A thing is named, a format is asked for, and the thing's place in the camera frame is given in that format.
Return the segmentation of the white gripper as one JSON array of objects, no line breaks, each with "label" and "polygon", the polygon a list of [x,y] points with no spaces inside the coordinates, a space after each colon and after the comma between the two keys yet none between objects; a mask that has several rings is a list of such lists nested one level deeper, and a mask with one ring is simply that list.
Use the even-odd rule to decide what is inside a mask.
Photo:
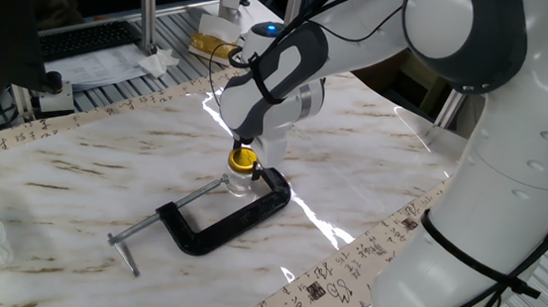
[{"label": "white gripper", "polygon": [[262,134],[253,138],[235,138],[236,149],[252,144],[252,150],[259,161],[253,163],[252,180],[258,181],[262,177],[263,167],[270,168],[279,165],[287,149],[288,125],[263,127]]}]

